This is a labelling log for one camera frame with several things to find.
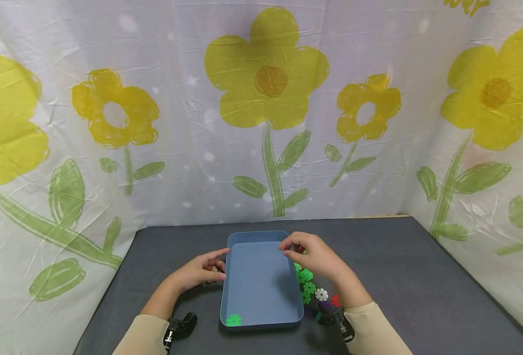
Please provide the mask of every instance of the yellow flower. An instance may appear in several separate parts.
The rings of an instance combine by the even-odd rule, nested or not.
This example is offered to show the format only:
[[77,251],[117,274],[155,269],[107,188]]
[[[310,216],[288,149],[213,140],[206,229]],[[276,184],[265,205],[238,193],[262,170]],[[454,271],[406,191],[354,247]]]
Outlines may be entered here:
[[488,45],[456,57],[448,76],[451,93],[441,115],[457,128],[473,130],[473,142],[504,150],[522,136],[523,29],[512,34],[499,52]]
[[[338,117],[336,131],[343,141],[350,143],[364,137],[378,139],[387,130],[387,120],[395,116],[401,107],[401,95],[397,87],[387,88],[389,76],[376,74],[366,83],[348,84],[340,91],[336,105],[344,113]],[[358,111],[366,102],[376,105],[370,121],[360,126],[356,121]]]
[[297,46],[299,27],[282,7],[261,11],[251,24],[250,42],[227,35],[205,54],[210,82],[226,91],[220,115],[235,127],[266,121],[274,130],[303,122],[309,95],[328,77],[328,59],[310,46]]
[[29,122],[40,93],[36,75],[0,56],[0,184],[32,171],[48,157],[48,136]]
[[[125,127],[110,124],[104,115],[106,104],[123,109]],[[88,80],[72,87],[72,105],[78,115],[88,120],[94,141],[104,148],[119,148],[130,141],[135,145],[153,143],[158,132],[151,122],[158,118],[155,101],[143,89],[124,87],[119,74],[111,69],[90,71]]]

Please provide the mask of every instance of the red snowflake block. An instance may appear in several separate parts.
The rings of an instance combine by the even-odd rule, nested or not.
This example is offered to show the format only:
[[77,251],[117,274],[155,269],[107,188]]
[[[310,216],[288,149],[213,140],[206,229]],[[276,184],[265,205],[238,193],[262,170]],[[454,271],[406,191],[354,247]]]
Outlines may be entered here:
[[342,303],[340,303],[340,296],[338,294],[333,295],[330,301],[335,305],[336,308],[342,307]]

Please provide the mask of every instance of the person's left hand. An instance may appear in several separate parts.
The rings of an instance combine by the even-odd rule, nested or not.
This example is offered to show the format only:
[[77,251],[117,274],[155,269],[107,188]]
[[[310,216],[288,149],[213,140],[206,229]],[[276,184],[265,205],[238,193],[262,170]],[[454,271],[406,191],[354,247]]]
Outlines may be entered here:
[[180,294],[197,287],[201,283],[212,283],[225,280],[225,263],[219,258],[229,253],[229,248],[210,251],[198,255],[178,269],[167,280],[176,287]]

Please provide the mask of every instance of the green snowflake block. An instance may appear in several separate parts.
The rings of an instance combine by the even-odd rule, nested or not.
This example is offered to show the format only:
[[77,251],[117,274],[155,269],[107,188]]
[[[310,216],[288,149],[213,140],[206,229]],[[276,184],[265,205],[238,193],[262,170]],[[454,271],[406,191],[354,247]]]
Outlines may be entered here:
[[301,298],[303,299],[303,304],[309,304],[311,302],[311,294],[306,292],[300,293]]
[[227,326],[240,326],[242,324],[242,317],[237,314],[230,314],[226,319]]
[[312,295],[315,291],[316,291],[316,285],[314,285],[310,281],[303,285],[303,292],[306,292],[309,295]]
[[299,281],[299,284],[308,283],[312,279],[313,273],[307,269],[303,269],[297,274],[297,280]]

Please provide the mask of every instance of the plastic toy piece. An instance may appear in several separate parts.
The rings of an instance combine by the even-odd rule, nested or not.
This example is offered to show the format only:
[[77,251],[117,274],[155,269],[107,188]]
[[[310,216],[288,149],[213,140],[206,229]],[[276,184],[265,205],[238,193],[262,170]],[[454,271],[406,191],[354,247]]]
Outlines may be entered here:
[[320,304],[324,308],[324,310],[327,312],[331,312],[336,309],[336,306],[332,303],[331,299],[321,302]]
[[326,291],[324,288],[318,288],[317,291],[314,292],[314,296],[320,302],[324,302],[328,299],[328,291]]
[[309,281],[308,283],[305,283],[303,285],[303,291],[308,293],[309,295],[312,295],[316,291],[316,285]]
[[334,306],[339,309],[342,307],[342,303],[340,303],[340,296],[338,294],[335,294],[331,297],[331,303],[334,304]]
[[313,277],[313,273],[307,269],[303,269],[297,274],[297,280],[299,280],[300,284],[308,283]]
[[310,293],[301,292],[300,295],[303,298],[303,304],[309,304],[311,302],[311,294]]
[[240,326],[242,325],[242,317],[237,314],[230,314],[226,319],[227,326]]

